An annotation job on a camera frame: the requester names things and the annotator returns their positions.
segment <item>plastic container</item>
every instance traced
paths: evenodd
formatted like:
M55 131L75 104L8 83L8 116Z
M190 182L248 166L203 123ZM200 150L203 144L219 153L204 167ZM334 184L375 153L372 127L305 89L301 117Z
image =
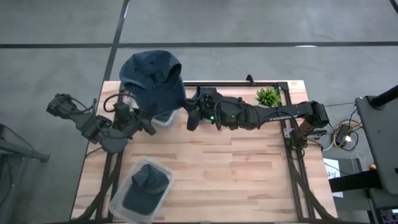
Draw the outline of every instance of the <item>plastic container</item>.
M128 194L131 193L131 188L133 187L132 176L134 176L134 174L138 173L141 170L141 168L146 164L149 164L150 166L156 168L158 171L161 171L163 174L165 174L167 179L169 180L169 183L168 183L166 189L164 190L164 192L162 193L162 195L160 196L161 198L160 198L159 202L157 203L157 205L155 206L155 209L153 209L153 211L148 214L142 214L140 212L137 212L137 211L127 208L126 200L132 199L133 201L135 201L134 197L133 198L127 197ZM156 213L159 211L159 208L161 207L164 199L166 198L166 195L169 193L169 190L170 190L173 182L174 182L174 177L172 175L172 170L170 168L156 162L155 160L153 160L149 157L143 156L137 162L134 163L134 165L130 169L128 175L123 180L123 183L120 185L120 188L118 189L118 191L116 192L115 196L113 197L111 203L109 204L109 211L114 216L116 216L128 223L150 224L153 222L153 220L156 216ZM140 198L140 200L142 200L144 202L143 204L145 204L147 202L147 200L145 198L144 199Z
M152 118L152 122L163 127L169 128L172 126L172 121L178 110L170 111Z

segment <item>clear plastic container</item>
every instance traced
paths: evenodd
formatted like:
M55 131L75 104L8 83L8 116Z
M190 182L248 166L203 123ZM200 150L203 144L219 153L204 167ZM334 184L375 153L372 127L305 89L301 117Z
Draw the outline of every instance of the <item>clear plastic container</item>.
M177 114L178 110L173 110L161 115L156 116L155 118L152 118L152 122L158 125L161 125L163 127L171 127L172 126L172 121L174 119L174 116Z
M145 194L145 197L142 197L142 194L140 192L136 193L136 191L132 190L133 187L137 186L137 184L136 185L133 184L132 176L136 175L141 170L141 168L144 167L146 164L152 166L152 168L155 168L157 171L160 171L161 173L165 174L165 176L169 180L168 184L166 182L167 186L164 192L161 192L159 194L154 194L153 196L155 196L155 198L153 196L150 196L149 200L146 197L147 194ZM109 204L109 211L111 211L111 213L114 216L128 223L150 224L154 221L156 213L159 211L159 208L161 207L164 199L166 198L166 195L169 193L173 182L174 182L174 177L172 175L172 170L170 168L156 162L155 160L149 157L143 156L137 162L134 163L128 175L123 180L123 183L120 185L118 191L116 192L111 203ZM141 186L147 187L148 183L142 184ZM138 211L142 210L143 207L148 205L150 205L149 206L150 208L154 207L153 211L152 209L150 209L149 213Z

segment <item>green plant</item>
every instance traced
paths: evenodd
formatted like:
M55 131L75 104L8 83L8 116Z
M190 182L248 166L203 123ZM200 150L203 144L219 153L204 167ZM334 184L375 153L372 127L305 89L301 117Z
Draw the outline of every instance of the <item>green plant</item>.
M256 100L264 106L278 106L281 102L280 96L273 88L257 90Z

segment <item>transparent bin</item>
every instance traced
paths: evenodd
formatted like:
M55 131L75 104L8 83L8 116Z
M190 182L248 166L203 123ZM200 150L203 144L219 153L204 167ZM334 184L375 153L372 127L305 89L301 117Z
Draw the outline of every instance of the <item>transparent bin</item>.
M155 124L158 124L160 126L170 128L172 126L172 121L177 114L178 110L173 110L161 115L156 116L155 118L152 118L152 122Z
M144 170L151 170L146 179ZM123 180L109 204L109 211L128 223L150 224L162 206L173 182L174 177L170 168L143 156L134 163Z

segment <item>white paper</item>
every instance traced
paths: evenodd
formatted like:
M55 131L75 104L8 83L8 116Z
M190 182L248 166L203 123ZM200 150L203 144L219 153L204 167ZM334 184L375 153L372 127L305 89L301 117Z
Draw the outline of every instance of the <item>white paper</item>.
M338 166L338 161L334 159L323 159L323 162L325 163L325 168L326 168L326 173L328 174L328 179L333 179L336 177L340 177L340 168ZM332 193L334 197L343 197L342 192L335 192Z

